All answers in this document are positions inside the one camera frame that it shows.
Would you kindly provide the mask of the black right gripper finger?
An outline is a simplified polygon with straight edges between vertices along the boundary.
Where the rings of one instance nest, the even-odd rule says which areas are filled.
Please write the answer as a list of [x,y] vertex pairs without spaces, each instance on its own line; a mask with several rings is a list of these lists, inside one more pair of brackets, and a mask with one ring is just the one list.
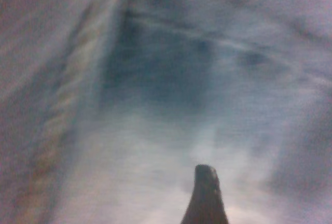
[[216,169],[196,165],[193,192],[181,224],[228,223]]

